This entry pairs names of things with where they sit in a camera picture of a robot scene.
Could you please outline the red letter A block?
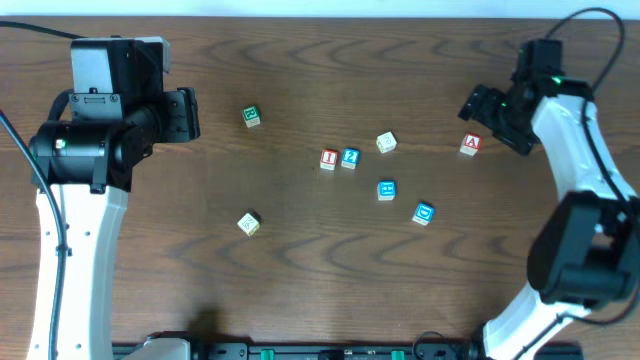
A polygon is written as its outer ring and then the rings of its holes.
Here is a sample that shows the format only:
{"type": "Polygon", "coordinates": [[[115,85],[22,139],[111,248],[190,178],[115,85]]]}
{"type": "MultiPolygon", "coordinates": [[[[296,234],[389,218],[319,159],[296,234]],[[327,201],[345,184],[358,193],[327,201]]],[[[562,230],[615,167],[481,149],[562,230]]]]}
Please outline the red letter A block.
{"type": "Polygon", "coordinates": [[[480,149],[482,138],[473,133],[467,133],[462,142],[459,151],[465,155],[474,156],[480,149]]]}

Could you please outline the red letter I block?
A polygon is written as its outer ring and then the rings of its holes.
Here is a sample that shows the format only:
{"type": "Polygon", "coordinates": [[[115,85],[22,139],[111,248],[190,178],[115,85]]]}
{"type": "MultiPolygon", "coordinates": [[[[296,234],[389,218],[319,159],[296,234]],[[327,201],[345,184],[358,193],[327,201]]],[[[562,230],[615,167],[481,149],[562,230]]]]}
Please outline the red letter I block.
{"type": "Polygon", "coordinates": [[[338,156],[339,153],[336,150],[324,149],[321,152],[320,168],[324,170],[334,171],[338,156]]]}

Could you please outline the blue number 2 block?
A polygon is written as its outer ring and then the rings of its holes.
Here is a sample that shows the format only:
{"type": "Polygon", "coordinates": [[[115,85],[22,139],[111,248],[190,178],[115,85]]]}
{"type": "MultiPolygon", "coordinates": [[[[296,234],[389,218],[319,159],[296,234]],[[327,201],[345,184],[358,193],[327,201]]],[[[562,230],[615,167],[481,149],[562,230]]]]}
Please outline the blue number 2 block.
{"type": "Polygon", "coordinates": [[[342,154],[341,166],[343,168],[355,169],[360,157],[360,151],[353,148],[345,148],[342,154]]]}

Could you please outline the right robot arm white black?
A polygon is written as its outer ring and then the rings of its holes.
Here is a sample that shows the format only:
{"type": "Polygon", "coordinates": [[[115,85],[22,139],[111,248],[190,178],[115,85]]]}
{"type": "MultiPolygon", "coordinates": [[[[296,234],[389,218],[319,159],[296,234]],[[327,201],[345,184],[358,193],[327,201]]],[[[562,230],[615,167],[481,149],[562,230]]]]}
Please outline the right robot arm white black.
{"type": "Polygon", "coordinates": [[[529,41],[507,92],[476,86],[458,116],[520,155],[544,147],[559,203],[533,242],[527,282],[479,330],[471,359],[532,359],[574,321],[639,294],[639,197],[599,131],[592,86],[565,77],[562,44],[529,41]]]}

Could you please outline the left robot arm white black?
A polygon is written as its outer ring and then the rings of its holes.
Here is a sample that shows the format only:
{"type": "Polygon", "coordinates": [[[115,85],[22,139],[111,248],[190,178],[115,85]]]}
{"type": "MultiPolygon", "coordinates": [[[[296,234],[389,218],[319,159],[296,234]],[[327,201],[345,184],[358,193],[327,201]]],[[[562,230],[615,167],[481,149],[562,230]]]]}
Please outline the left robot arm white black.
{"type": "Polygon", "coordinates": [[[31,359],[110,359],[114,263],[134,167],[200,134],[195,92],[168,91],[161,37],[79,38],[74,84],[31,138],[40,261],[31,359]]]}

